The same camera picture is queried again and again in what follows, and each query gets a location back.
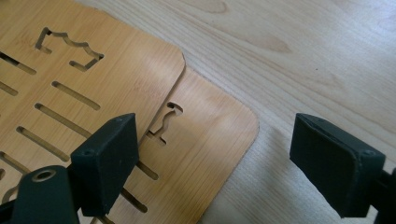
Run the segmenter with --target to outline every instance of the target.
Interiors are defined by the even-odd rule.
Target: slotted wooden board
[[[31,133],[67,159],[108,119],[135,112],[141,161],[159,178],[153,180],[135,168],[125,188],[148,208],[147,213],[120,196],[109,219],[115,223],[197,222],[254,140],[258,131],[254,114],[190,68],[183,70],[183,57],[176,47],[95,9],[69,1],[15,0],[0,2],[0,19],[0,51],[20,62],[14,66],[4,55],[0,60],[0,81],[18,92],[13,96],[12,91],[0,90],[0,150],[7,153],[0,161],[0,169],[6,170],[0,196],[21,177],[4,162],[9,157],[29,170],[68,164],[36,139],[29,139]],[[71,45],[70,40],[87,41],[91,50],[105,57],[81,72],[69,61],[84,64],[92,57],[82,48],[65,44],[55,33],[46,35],[43,42],[51,54],[35,49],[44,27],[67,32],[65,41]]]

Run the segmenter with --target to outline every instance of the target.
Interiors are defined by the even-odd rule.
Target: light wood tabletop
[[[78,0],[182,50],[198,74],[250,107],[259,135],[202,223],[341,219],[289,159],[295,114],[322,117],[396,166],[396,2]]]

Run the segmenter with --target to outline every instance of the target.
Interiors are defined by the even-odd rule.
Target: metal grommet
[[[32,177],[32,180],[33,180],[33,182],[36,182],[36,183],[43,182],[48,179],[51,179],[55,175],[56,175],[56,171],[54,171],[54,170],[43,170],[43,171],[40,171],[37,174],[35,174]]]

